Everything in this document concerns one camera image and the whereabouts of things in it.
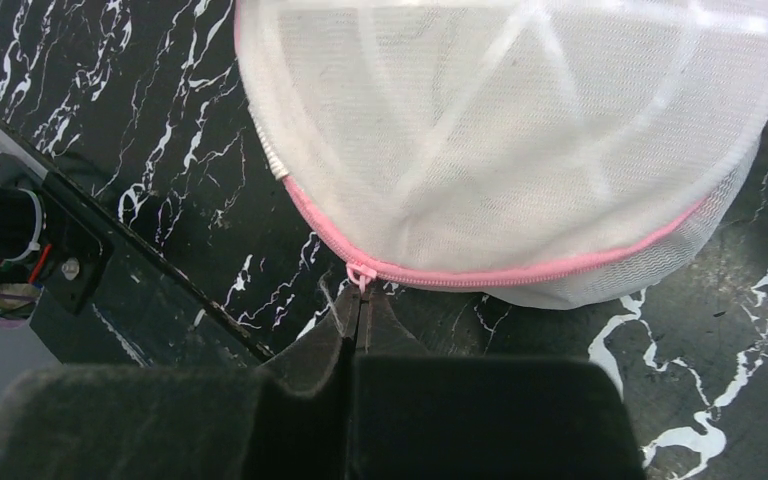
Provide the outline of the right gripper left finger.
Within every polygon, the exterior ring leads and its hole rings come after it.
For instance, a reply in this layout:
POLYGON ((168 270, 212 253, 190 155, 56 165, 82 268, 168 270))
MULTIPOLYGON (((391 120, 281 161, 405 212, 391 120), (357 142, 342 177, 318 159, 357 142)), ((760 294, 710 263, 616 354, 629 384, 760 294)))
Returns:
POLYGON ((361 291, 248 368, 61 366, 0 404, 0 479, 343 479, 361 291))

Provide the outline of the white mesh bag pink zipper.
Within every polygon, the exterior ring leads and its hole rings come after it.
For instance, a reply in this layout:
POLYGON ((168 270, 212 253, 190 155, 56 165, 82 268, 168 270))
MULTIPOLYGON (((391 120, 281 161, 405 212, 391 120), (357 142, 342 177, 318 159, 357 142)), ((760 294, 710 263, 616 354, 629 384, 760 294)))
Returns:
POLYGON ((363 289, 644 289, 768 122, 768 1, 240 1, 234 46, 273 175, 363 289))

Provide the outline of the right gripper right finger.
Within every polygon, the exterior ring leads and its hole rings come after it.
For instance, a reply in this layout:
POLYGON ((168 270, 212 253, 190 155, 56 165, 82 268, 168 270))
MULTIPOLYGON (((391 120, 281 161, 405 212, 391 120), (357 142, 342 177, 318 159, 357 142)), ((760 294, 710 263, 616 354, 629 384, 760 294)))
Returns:
POLYGON ((599 366, 428 352, 377 288, 358 304, 354 479, 642 479, 629 414, 599 366))

